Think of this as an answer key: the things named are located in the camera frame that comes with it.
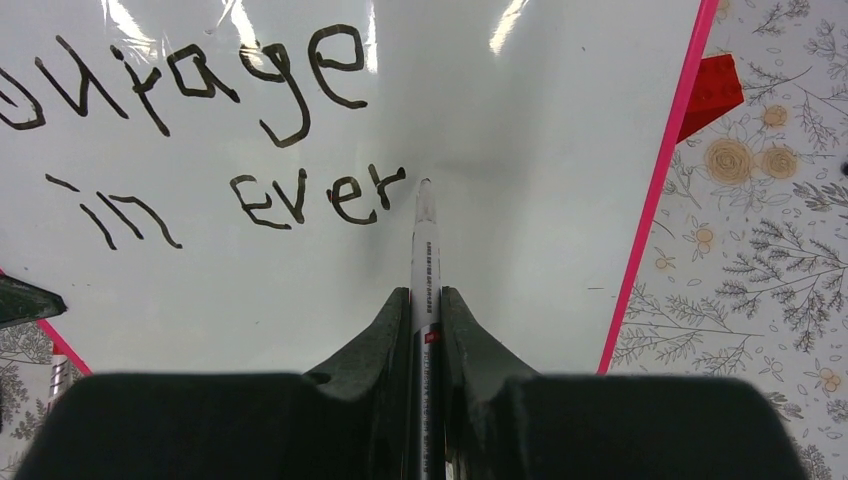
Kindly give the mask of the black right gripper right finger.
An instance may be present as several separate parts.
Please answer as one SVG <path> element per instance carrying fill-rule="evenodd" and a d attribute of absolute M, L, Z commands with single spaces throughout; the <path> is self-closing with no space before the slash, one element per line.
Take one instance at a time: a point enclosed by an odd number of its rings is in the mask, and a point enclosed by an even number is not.
<path fill-rule="evenodd" d="M 543 375 L 441 293 L 447 449 L 460 479 L 801 479 L 777 413 L 748 383 Z"/>

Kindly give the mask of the white marker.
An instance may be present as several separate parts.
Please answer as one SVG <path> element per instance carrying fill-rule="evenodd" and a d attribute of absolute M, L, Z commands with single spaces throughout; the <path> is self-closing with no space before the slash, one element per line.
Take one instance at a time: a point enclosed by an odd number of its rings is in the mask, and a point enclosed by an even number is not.
<path fill-rule="evenodd" d="M 416 198 L 411 250 L 407 479 L 446 477 L 441 413 L 441 290 L 435 194 L 431 180 L 424 178 Z"/>

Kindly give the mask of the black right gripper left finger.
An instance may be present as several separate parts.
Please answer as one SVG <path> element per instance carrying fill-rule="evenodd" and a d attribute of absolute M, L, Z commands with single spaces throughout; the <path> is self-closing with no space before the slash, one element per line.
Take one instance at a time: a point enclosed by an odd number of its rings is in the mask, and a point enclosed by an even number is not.
<path fill-rule="evenodd" d="M 20 479 L 398 479 L 409 300 L 303 373 L 98 374 L 59 400 Z"/>

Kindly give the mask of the pink framed whiteboard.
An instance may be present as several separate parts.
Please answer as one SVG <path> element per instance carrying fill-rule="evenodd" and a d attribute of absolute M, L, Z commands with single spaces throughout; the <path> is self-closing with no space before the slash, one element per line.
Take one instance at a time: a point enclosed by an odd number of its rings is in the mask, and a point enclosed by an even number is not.
<path fill-rule="evenodd" d="M 5 1 L 1 267 L 93 372 L 297 370 L 410 280 L 595 371 L 713 1 Z"/>

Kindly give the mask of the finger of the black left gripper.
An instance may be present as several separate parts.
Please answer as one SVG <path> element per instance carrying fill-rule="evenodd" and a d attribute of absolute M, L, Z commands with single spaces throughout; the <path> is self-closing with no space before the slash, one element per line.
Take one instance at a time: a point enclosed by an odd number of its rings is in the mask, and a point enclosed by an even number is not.
<path fill-rule="evenodd" d="M 1 276 L 1 328 L 9 328 L 67 311 L 62 297 L 7 275 Z"/>

